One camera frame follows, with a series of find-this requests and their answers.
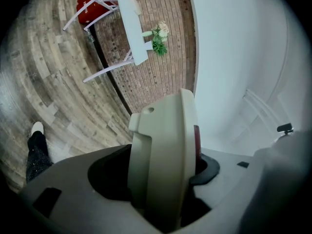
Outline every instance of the person's foot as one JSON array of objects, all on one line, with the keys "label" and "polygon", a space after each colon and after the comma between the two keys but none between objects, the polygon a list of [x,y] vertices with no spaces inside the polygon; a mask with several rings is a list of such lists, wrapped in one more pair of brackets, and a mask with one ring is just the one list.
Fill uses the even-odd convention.
[{"label": "person's foot", "polygon": [[37,121],[34,125],[33,128],[31,129],[31,135],[34,134],[34,132],[39,131],[43,134],[43,124],[40,121]]}]

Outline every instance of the black pants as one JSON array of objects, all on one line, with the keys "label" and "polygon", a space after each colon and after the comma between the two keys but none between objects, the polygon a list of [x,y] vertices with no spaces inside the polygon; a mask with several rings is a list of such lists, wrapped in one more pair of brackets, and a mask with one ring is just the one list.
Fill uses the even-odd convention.
[{"label": "black pants", "polygon": [[49,158],[45,136],[41,132],[34,132],[27,144],[29,153],[26,168],[26,182],[28,183],[52,166],[53,163]]}]

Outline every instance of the flower bouquet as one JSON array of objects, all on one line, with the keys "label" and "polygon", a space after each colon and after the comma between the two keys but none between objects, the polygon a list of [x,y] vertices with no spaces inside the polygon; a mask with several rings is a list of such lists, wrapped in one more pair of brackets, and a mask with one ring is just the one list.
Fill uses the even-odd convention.
[{"label": "flower bouquet", "polygon": [[143,33],[144,37],[153,35],[152,46],[153,50],[159,56],[163,56],[167,53],[167,48],[164,44],[168,40],[169,28],[164,21],[160,21],[152,31]]}]

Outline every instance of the person's leg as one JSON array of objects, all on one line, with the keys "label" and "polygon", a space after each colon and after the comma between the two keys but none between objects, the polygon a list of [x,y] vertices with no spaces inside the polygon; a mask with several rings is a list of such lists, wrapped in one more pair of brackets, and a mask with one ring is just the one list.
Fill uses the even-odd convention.
[{"label": "person's leg", "polygon": [[26,167],[26,182],[30,182],[43,171],[53,165],[49,158],[47,142],[43,135],[43,125],[36,122],[28,142],[28,160]]}]

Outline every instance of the vase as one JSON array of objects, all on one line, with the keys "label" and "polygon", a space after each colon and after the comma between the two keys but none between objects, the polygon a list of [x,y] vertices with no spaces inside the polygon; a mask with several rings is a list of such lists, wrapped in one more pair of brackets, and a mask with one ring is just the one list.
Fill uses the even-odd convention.
[{"label": "vase", "polygon": [[142,36],[143,36],[143,37],[149,37],[149,36],[151,36],[152,34],[153,34],[152,31],[145,31],[145,32],[142,33]]}]

